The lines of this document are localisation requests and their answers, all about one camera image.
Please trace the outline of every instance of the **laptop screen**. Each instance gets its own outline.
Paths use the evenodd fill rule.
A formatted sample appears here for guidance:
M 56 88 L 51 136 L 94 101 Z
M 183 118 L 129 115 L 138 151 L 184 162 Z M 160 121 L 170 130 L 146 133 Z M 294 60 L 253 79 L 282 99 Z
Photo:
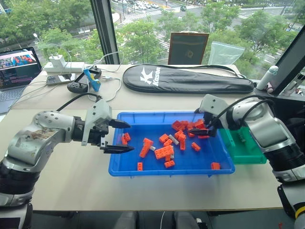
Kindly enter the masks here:
M 29 84 L 41 72 L 32 47 L 0 53 L 0 90 Z

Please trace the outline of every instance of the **laptop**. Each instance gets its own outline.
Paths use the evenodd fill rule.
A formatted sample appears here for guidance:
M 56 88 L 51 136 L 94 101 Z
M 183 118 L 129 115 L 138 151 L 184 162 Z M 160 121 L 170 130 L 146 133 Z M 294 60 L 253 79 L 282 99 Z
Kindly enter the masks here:
M 33 47 L 0 52 L 0 114 L 9 111 L 40 72 L 41 64 Z

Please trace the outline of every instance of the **white bottle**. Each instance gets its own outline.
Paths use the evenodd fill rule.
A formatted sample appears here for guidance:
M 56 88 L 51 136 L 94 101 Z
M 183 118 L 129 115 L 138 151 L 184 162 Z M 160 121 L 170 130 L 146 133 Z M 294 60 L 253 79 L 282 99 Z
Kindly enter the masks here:
M 261 81 L 258 83 L 256 88 L 258 90 L 263 90 L 266 88 L 272 77 L 277 75 L 278 67 L 273 65 L 271 66 L 268 71 L 265 73 L 265 75 L 262 77 Z

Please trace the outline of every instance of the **blue plastic tray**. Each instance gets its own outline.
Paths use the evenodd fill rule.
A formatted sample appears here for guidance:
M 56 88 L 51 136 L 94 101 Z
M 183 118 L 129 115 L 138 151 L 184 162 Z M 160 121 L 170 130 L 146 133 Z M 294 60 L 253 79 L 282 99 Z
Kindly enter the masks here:
M 171 125 L 174 121 L 195 122 L 202 119 L 202 114 L 193 112 L 132 112 L 119 113 L 117 118 L 128 122 L 131 128 L 116 129 L 114 132 L 113 145 L 121 144 L 121 136 L 128 132 L 131 141 L 128 145 L 135 149 L 128 153 L 112 154 L 109 163 L 109 173 L 112 176 L 143 176 L 143 175 L 187 175 L 187 174 L 230 174 L 235 171 L 234 164 L 225 149 L 219 133 L 216 137 L 198 139 L 189 137 L 186 139 L 186 150 L 181 151 L 180 145 L 174 146 L 175 166 L 165 168 L 165 159 L 157 160 L 153 151 L 149 150 L 145 158 L 139 156 L 143 147 L 143 139 L 146 137 L 154 141 L 156 149 L 163 147 L 159 137 L 166 134 L 174 135 L 176 131 Z M 196 152 L 192 149 L 192 142 L 197 143 L 201 150 Z M 143 171 L 137 171 L 137 163 L 143 162 Z M 220 170 L 211 170 L 211 163 L 218 162 Z

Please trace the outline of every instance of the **beige table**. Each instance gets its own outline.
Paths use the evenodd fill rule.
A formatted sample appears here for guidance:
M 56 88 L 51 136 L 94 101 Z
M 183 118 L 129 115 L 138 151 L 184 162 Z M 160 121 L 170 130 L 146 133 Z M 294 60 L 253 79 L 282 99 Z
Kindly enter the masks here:
M 103 84 L 104 97 L 117 82 Z M 73 96 L 59 86 L 41 98 L 20 103 L 0 122 L 0 156 L 9 141 L 42 109 L 55 109 Z M 124 86 L 110 104 L 115 117 L 122 111 L 194 110 L 203 95 L 145 94 Z M 221 97 L 232 102 L 240 95 Z M 85 118 L 93 102 L 84 98 L 62 112 Z M 107 135 L 112 142 L 113 129 Z M 236 172 L 220 176 L 112 177 L 108 173 L 109 155 L 96 146 L 79 142 L 55 147 L 33 196 L 35 210 L 232 210 L 282 207 L 278 182 L 269 164 L 236 165 Z

